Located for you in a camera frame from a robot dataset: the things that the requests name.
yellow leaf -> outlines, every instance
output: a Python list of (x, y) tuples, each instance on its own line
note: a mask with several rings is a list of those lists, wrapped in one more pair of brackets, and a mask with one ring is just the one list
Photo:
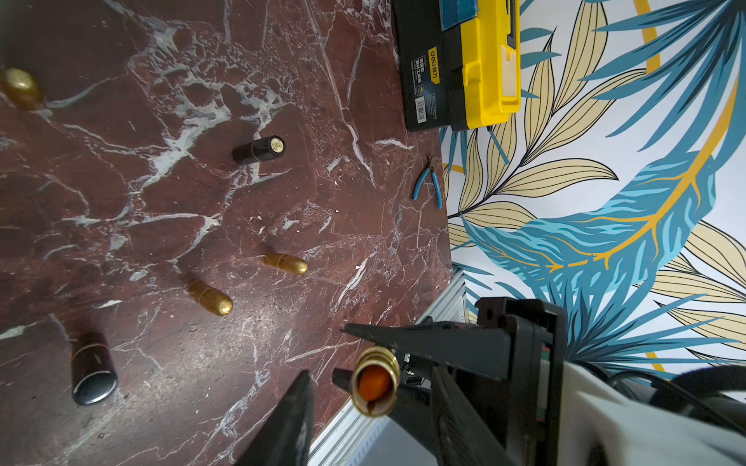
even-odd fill
[(665, 267), (670, 268), (671, 270), (678, 270), (679, 272), (686, 272), (688, 274), (700, 274), (689, 261), (689, 259), (684, 257), (683, 254), (679, 254), (678, 256), (676, 256), (674, 260), (666, 264)]
[(448, 199), (448, 184), (451, 182), (451, 167), (443, 169), (443, 204)]
[(707, 296), (698, 297), (696, 300), (708, 303), (746, 303), (746, 295), (737, 289), (703, 275), (675, 270), (658, 271), (652, 291), (671, 297), (706, 294)]
[(492, 134), (495, 135), (495, 138), (500, 143), (500, 147), (502, 147), (505, 152), (505, 157), (507, 157), (508, 163), (505, 163), (505, 159), (502, 154), (500, 154), (498, 146), (495, 145), (495, 141), (490, 137), (489, 142), (487, 143), (487, 192), (492, 192), (496, 187), (498, 187), (500, 179), (503, 177), (505, 171), (508, 169), (508, 165), (513, 160), (513, 155), (515, 155), (515, 140), (517, 139), (515, 131), (515, 114), (513, 113), (510, 116), (509, 121), (495, 126), (495, 129), (492, 130)]
[(482, 204), (469, 213), (463, 214), (466, 220), (480, 227), (519, 229), (527, 222), (536, 219), (531, 212), (513, 202), (490, 202)]
[(731, 359), (731, 358), (723, 358), (720, 356), (710, 356), (709, 354), (700, 353), (699, 351), (694, 351), (690, 348), (686, 348), (691, 354), (695, 355), (699, 359), (704, 359), (705, 361), (713, 361), (710, 362), (710, 365), (746, 365), (746, 361), (743, 359)]
[(740, 350), (746, 350), (746, 316), (744, 315), (681, 308), (668, 311), (668, 314), (684, 325), (697, 324), (718, 318), (717, 321), (700, 325), (692, 330), (706, 337), (740, 341), (740, 343), (726, 344)]
[(547, 162), (514, 174), (498, 191), (527, 198), (540, 198), (586, 180), (617, 180), (603, 163), (587, 159)]
[(746, 288), (746, 249), (731, 235), (700, 221), (686, 249), (710, 267)]
[(582, 1), (575, 17), (570, 48), (567, 51), (565, 71), (562, 72), (562, 86), (557, 94), (554, 111), (567, 105), (580, 94), (587, 81), (580, 81), (596, 70), (601, 55), (606, 48), (607, 32), (595, 32), (595, 29), (607, 25), (606, 12), (601, 3)]
[(647, 72), (644, 69), (632, 69), (621, 73), (620, 75), (616, 75), (614, 78), (605, 81), (600, 86), (587, 93), (575, 105), (573, 105), (570, 110), (568, 110), (539, 147), (523, 157), (521, 160), (521, 166), (527, 165), (529, 162), (547, 151), (562, 147), (581, 137), (596, 124), (609, 107), (611, 107), (611, 104), (615, 102), (613, 100), (598, 100), (594, 97), (603, 94), (604, 92), (608, 92), (611, 89), (615, 89), (623, 84), (632, 82), (646, 74)]
[[(466, 233), (466, 229), (462, 227), (461, 225), (457, 225), (455, 223), (449, 223), (448, 224), (448, 239), (451, 241), (451, 244), (454, 246), (460, 246), (467, 242), (469, 240), (468, 234)], [(464, 248), (471, 248), (474, 245), (471, 244), (469, 246), (464, 246)]]
[(477, 147), (478, 132), (479, 130), (471, 132), (471, 137), (466, 147), (466, 181), (464, 181), (464, 189), (461, 191), (461, 202), (459, 202), (460, 212), (471, 207), (482, 192), (484, 174), (482, 172), (482, 160), (479, 157), (479, 148)]
[[(551, 51), (552, 34), (549, 36), (544, 51)], [(549, 123), (552, 116), (552, 106), (554, 105), (554, 69), (552, 60), (544, 60), (533, 69), (531, 83), (528, 86), (528, 92), (537, 95), (539, 98), (526, 99), (526, 112), (523, 116), (523, 122), (526, 132), (526, 152), (539, 141), (539, 137)]]

pliers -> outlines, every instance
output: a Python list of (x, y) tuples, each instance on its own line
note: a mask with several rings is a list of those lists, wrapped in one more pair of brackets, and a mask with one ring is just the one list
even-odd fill
[(417, 184), (415, 185), (415, 192), (412, 196), (412, 199), (414, 201), (417, 201), (417, 197), (419, 196), (419, 190), (422, 188), (422, 183), (424, 182), (424, 179), (427, 178), (427, 175), (430, 174), (430, 176), (433, 178), (433, 184), (435, 185), (435, 196), (436, 200), (438, 201), (438, 208), (443, 208), (443, 196), (440, 194), (440, 184), (438, 183), (438, 175), (436, 174), (437, 166), (435, 164), (435, 160), (430, 157), (430, 159), (427, 161), (427, 166), (425, 166), (424, 171), (420, 175), (419, 180), (417, 180)]

barcode label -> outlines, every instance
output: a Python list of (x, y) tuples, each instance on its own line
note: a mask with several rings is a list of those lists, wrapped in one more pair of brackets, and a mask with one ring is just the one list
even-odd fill
[(425, 123), (427, 114), (424, 111), (424, 96), (415, 99), (415, 106), (417, 107), (417, 122)]

blue leaf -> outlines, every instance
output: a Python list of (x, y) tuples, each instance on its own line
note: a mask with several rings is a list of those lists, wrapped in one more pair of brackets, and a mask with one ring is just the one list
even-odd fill
[(474, 292), (473, 292), (473, 291), (472, 291), (472, 290), (471, 290), (470, 288), (467, 288), (467, 289), (466, 289), (466, 292), (467, 292), (467, 293), (468, 293), (468, 294), (469, 294), (470, 296), (472, 296), (472, 297), (473, 297), (474, 299), (476, 299), (476, 300), (479, 300), (479, 298), (481, 297), (481, 296), (480, 296), (480, 295), (478, 295), (477, 293), (474, 293)]
[(632, 83), (619, 86), (598, 95), (596, 96), (596, 99), (611, 100), (628, 97), (635, 92), (639, 92), (639, 90), (656, 83), (664, 76), (669, 75), (667, 84), (664, 85), (664, 89), (660, 90), (662, 96), (667, 95), (671, 88), (678, 84), (681, 79), (689, 73), (695, 64), (702, 58), (707, 49), (712, 48), (711, 45), (714, 43), (718, 35), (722, 36), (722, 34), (719, 33), (719, 30), (720, 28), (717, 23), (710, 23), (701, 31), (699, 40), (689, 43), (682, 50), (676, 53), (673, 58), (666, 61), (660, 68), (641, 79), (633, 81)]
[(609, 356), (602, 362), (624, 362), (627, 364), (712, 364), (713, 362), (744, 363), (742, 359), (699, 359), (699, 358), (645, 358), (642, 356)]
[(528, 28), (521, 31), (521, 43), (528, 42), (529, 40), (538, 39), (540, 37), (548, 36), (552, 34), (552, 31), (544, 28)]
[(658, 36), (655, 40), (651, 40), (647, 44), (641, 45), (632, 51), (627, 52), (620, 57), (611, 60), (606, 65), (600, 67), (590, 75), (581, 78), (581, 81), (591, 81), (594, 79), (609, 78), (613, 75), (618, 75), (621, 72), (627, 71), (628, 69), (639, 65), (640, 63), (651, 59), (658, 55), (662, 50), (669, 47), (674, 42), (684, 37), (687, 33), (692, 31), (699, 23), (707, 16), (708, 13), (698, 13), (692, 18), (687, 19), (675, 28), (666, 31), (665, 33)]
[(526, 9), (529, 8), (529, 6), (531, 6), (532, 3), (533, 3), (533, 0), (525, 0), (523, 3), (521, 3), (520, 13), (523, 14), (523, 12), (525, 12)]
[[(740, 14), (740, 29), (746, 31), (746, 15), (743, 12)], [(725, 134), (725, 140), (723, 145), (720, 147), (718, 152), (718, 158), (715, 161), (715, 165), (720, 168), (726, 161), (736, 152), (736, 149), (741, 145), (744, 137), (746, 136), (746, 58), (744, 58), (744, 52), (746, 51), (746, 36), (741, 36), (741, 68), (739, 70), (738, 79), (738, 90), (736, 94), (736, 102), (733, 107), (733, 115), (730, 119), (730, 126), (728, 126), (728, 132)]]
[(471, 272), (473, 274), (477, 274), (477, 275), (490, 275), (490, 276), (493, 275), (493, 274), (489, 273), (488, 271), (482, 270), (481, 268), (472, 267), (470, 265), (461, 264), (459, 262), (451, 262), (451, 264), (452, 264), (453, 267), (461, 268), (464, 271)]
[[(687, 63), (682, 63), (681, 65), (677, 66), (674, 70), (672, 70), (671, 74), (666, 78), (666, 81), (661, 86), (659, 86), (658, 89), (656, 89), (656, 91), (653, 93), (653, 95), (639, 108), (639, 110), (637, 110), (637, 112), (635, 112), (635, 114), (632, 115), (632, 117), (629, 118), (616, 131), (614, 131), (613, 133), (611, 133), (610, 136), (616, 136), (616, 135), (620, 134), (621, 132), (629, 129), (632, 125), (634, 125), (635, 123), (637, 123), (637, 121), (639, 121), (643, 116), (647, 115), (648, 112), (650, 112), (653, 108), (655, 108), (655, 106), (658, 105), (661, 102), (661, 100), (670, 93), (670, 91), (673, 89), (673, 87), (676, 85), (676, 83), (680, 82), (680, 80), (683, 78), (683, 74), (686, 73), (686, 70), (685, 70), (686, 66), (687, 66)], [(730, 69), (732, 67), (733, 67), (733, 62), (731, 61), (730, 65), (728, 66), (728, 69)], [(703, 66), (700, 67), (700, 69), (699, 69), (698, 76), (701, 75), (701, 73), (705, 70), (705, 68), (706, 68), (706, 64), (703, 64)], [(695, 79), (698, 79), (699, 81), (692, 80), (692, 82), (690, 83), (690, 86), (689, 86), (690, 88), (692, 87), (692, 85), (694, 85), (694, 86), (704, 85), (704, 83), (706, 81), (706, 77), (702, 77), (702, 76), (700, 76), (699, 78), (695, 78)], [(631, 89), (631, 88), (630, 89), (623, 89), (623, 90), (625, 91), (625, 93), (627, 93), (627, 91), (631, 91), (631, 93), (636, 92), (635, 89)], [(689, 99), (691, 97), (694, 97), (695, 95), (696, 94), (690, 94), (690, 93), (685, 92), (683, 94), (682, 99), (680, 99), (680, 102), (681, 102), (681, 100), (683, 100), (685, 98)], [(615, 97), (615, 96), (618, 97), (618, 95), (614, 95), (614, 94), (610, 94), (608, 92), (605, 92), (604, 94), (599, 95), (598, 98), (605, 99), (605, 98)], [(678, 110), (678, 111), (675, 111), (675, 112), (672, 110), (669, 113), (669, 116), (676, 115), (676, 117), (678, 119), (678, 117), (680, 116), (680, 112), (682, 113), (683, 110)]]
[(476, 278), (472, 277), (471, 275), (464, 274), (464, 278), (466, 278), (467, 281), (476, 283), (477, 285), (481, 286), (482, 288), (492, 289), (491, 287), (485, 285), (484, 283), (480, 282)]
[(466, 300), (466, 309), (470, 310), (474, 315), (479, 315), (479, 309), (469, 300)]
[[(725, 87), (728, 82), (728, 77), (730, 76), (730, 72), (733, 69), (733, 64), (736, 59), (735, 50), (736, 47), (734, 46), (733, 53), (729, 57), (720, 57), (721, 59), (718, 61), (718, 63), (708, 63), (708, 60), (705, 60), (704, 63), (702, 63), (698, 72), (692, 78), (692, 82), (689, 83), (677, 103), (674, 105), (663, 122), (658, 126), (658, 129), (656, 129), (655, 133), (653, 133), (653, 136), (650, 137), (648, 142), (642, 147), (641, 150), (649, 148), (655, 142), (659, 141), (660, 138), (662, 138), (668, 132), (668, 130), (670, 130), (671, 127), (673, 127), (674, 124), (679, 121), (686, 109), (689, 108), (689, 105), (691, 105), (691, 103), (694, 101), (694, 98), (699, 94), (700, 89), (702, 86), (704, 86), (708, 75), (712, 76), (712, 78), (710, 79), (707, 94), (705, 95), (705, 98), (699, 109), (698, 119), (700, 119), (701, 121), (704, 121), (704, 119), (712, 119), (712, 116), (715, 115), (715, 111), (717, 110), (718, 103), (721, 101), (723, 95), (725, 94)], [(712, 50), (711, 55), (715, 55), (715, 49)], [(689, 131), (693, 131), (694, 127), (695, 125), (692, 124), (692, 126), (689, 128)], [(693, 133), (689, 135), (689, 138), (694, 139)]]
[(448, 148), (448, 167), (454, 166), (454, 155), (456, 154), (456, 141), (459, 134), (456, 131), (451, 133), (451, 147)]
[[(710, 122), (712, 121), (712, 117), (715, 115), (715, 111), (717, 109), (718, 102), (719, 102), (719, 99), (715, 100), (715, 98), (718, 95), (724, 94), (725, 92), (724, 88), (726, 85), (727, 85), (727, 79), (725, 77), (723, 77), (722, 79), (719, 78), (719, 79), (712, 80), (710, 87), (707, 90), (707, 94), (705, 94), (703, 104), (700, 107), (700, 110), (695, 117), (695, 120), (692, 122), (691, 125), (689, 125), (689, 129), (682, 134), (681, 139), (679, 139), (679, 142), (674, 146), (671, 153), (676, 153), (682, 150), (688, 150), (688, 148), (691, 148), (700, 139), (700, 136), (707, 129)], [(712, 164), (713, 170), (717, 170), (719, 168), (720, 168), (719, 164), (717, 163)]]
[(466, 175), (466, 156), (467, 156), (467, 147), (468, 147), (468, 131), (459, 131), (459, 136), (461, 138), (461, 168), (464, 170), (464, 175)]
[[(514, 232), (469, 222), (464, 228), (496, 265), (517, 274), (537, 298), (547, 296), (567, 309), (569, 360), (592, 362), (722, 342), (666, 338), (689, 327), (627, 337), (667, 312), (668, 307), (655, 309), (628, 321), (651, 290), (657, 270), (678, 255), (692, 228), (712, 209), (715, 170), (707, 154), (672, 151), (641, 169), (594, 212), (539, 218)], [(639, 287), (629, 295), (632, 285)]]
[(722, 4), (722, 0), (689, 0), (673, 4), (668, 7), (660, 8), (650, 13), (639, 16), (633, 16), (628, 19), (614, 22), (610, 25), (596, 29), (598, 32), (610, 31), (636, 31), (639, 29), (655, 28), (656, 26), (667, 25), (672, 22), (680, 21), (691, 15), (705, 9), (712, 8), (713, 5)]
[(552, 57), (559, 57), (559, 55), (553, 51), (530, 51), (527, 54), (521, 54), (521, 69), (529, 68)]
[(514, 298), (517, 299), (526, 299), (526, 297), (517, 289), (513, 288), (512, 286), (508, 285), (507, 283), (503, 282), (495, 282), (495, 285), (502, 286), (505, 288), (511, 295), (513, 295)]
[(451, 248), (451, 251), (455, 251), (458, 248), (465, 248), (465, 247), (467, 247), (469, 245), (473, 245), (473, 244), (474, 244), (474, 242), (469, 239), (467, 242), (464, 242), (461, 245), (456, 246), (455, 248)]
[[(617, 364), (602, 363), (600, 364), (600, 366), (612, 372), (613, 374), (617, 372), (630, 370), (630, 367), (625, 367), (623, 365), (617, 365)], [(666, 380), (671, 380), (675, 378), (677, 375), (679, 375), (679, 374), (672, 374), (671, 372), (655, 371), (653, 369), (648, 369), (648, 368), (633, 368), (633, 369), (635, 371), (647, 372), (650, 375), (654, 375), (656, 377), (660, 377), (661, 379), (666, 379)]]
[(505, 165), (510, 165), (510, 160), (508, 160), (508, 156), (505, 154), (503, 146), (500, 145), (500, 141), (498, 141), (498, 138), (495, 137), (495, 132), (493, 130), (489, 130), (489, 137), (492, 138), (492, 142), (494, 142), (495, 147), (498, 148), (498, 152), (500, 152), (500, 156), (503, 157), (503, 162), (505, 162)]

cable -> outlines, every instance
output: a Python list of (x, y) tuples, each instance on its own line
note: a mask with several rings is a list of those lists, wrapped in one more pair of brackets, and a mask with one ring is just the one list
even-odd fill
[(684, 390), (683, 388), (679, 387), (675, 383), (669, 382), (666, 379), (662, 379), (658, 376), (655, 376), (653, 374), (648, 374), (647, 372), (643, 372), (643, 371), (622, 371), (611, 376), (606, 383), (608, 383), (611, 387), (614, 387), (614, 385), (616, 385), (616, 383), (619, 382), (620, 380), (629, 379), (631, 377), (638, 377), (640, 379), (647, 380), (648, 382), (651, 383), (651, 385), (654, 388), (668, 390), (679, 395), (680, 397), (684, 398), (686, 401), (691, 403), (693, 406), (697, 407), (698, 409), (701, 409), (702, 411), (705, 411), (711, 418), (716, 419), (721, 426), (735, 430), (739, 434), (746, 437), (746, 430), (743, 430), (741, 426), (739, 426), (732, 420), (726, 418), (725, 416), (715, 411), (714, 409), (710, 408), (705, 403), (702, 403), (702, 401), (699, 398), (689, 393), (687, 390)]

